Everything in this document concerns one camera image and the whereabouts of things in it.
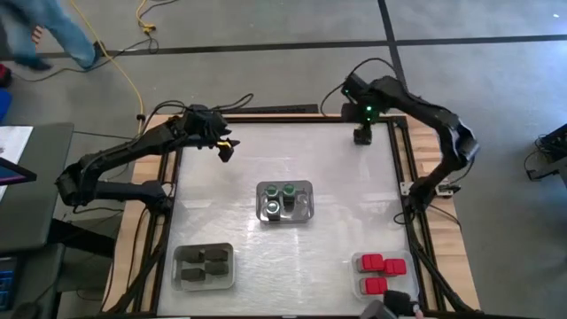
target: person's leg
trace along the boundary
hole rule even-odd
[[[29,66],[34,70],[48,70],[51,68],[35,54],[35,45],[32,42],[31,27],[29,21],[22,16],[21,12],[9,4],[0,3],[0,21],[6,33],[8,50],[13,55],[14,61],[23,66]]]
[[[58,0],[11,0],[33,22],[50,30],[63,50],[83,68],[93,66],[99,54],[89,38],[64,12]]]

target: laptop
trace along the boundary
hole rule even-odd
[[[7,159],[0,158],[0,186],[33,182],[37,175]]]

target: tray of red blocks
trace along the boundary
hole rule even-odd
[[[382,300],[386,290],[395,290],[417,300],[419,285],[409,252],[355,253],[350,266],[353,291],[358,298]]]

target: red block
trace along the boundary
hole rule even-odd
[[[384,261],[384,274],[388,276],[406,275],[406,261],[403,259],[387,259]]]
[[[384,294],[387,290],[386,278],[364,278],[361,280],[361,292],[363,294]]]
[[[379,253],[363,254],[358,260],[358,270],[365,271],[382,271],[384,270],[384,259]]]

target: gray floor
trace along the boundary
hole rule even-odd
[[[567,4],[560,0],[386,2],[398,40],[567,34]],[[77,0],[112,50],[144,39],[134,18],[138,3]],[[374,0],[182,0],[156,8],[146,18],[158,25],[155,35],[162,48],[384,40],[386,35]],[[61,51],[49,36],[43,40],[40,51]],[[554,177],[528,182],[523,162],[537,135],[567,122],[567,42],[418,45],[399,51],[410,90],[458,113],[481,143],[477,163],[455,201],[482,308],[564,318],[567,190]],[[251,106],[266,106],[318,103],[357,62],[374,56],[390,59],[389,53],[387,47],[369,47],[119,61],[148,109],[166,99],[223,104],[247,92],[255,94]],[[74,66],[67,58],[52,62]],[[14,69],[28,78],[39,76]],[[361,73],[370,79],[388,71],[369,64]],[[46,82],[15,82],[11,91],[14,102],[4,124],[72,121],[78,130],[135,134],[136,96],[111,66]],[[341,104],[335,96],[326,110],[336,112]],[[75,135],[70,161],[118,142]],[[128,174],[120,178],[128,179]],[[58,215],[65,211],[61,207]],[[89,312],[73,297],[64,298],[60,317]]]

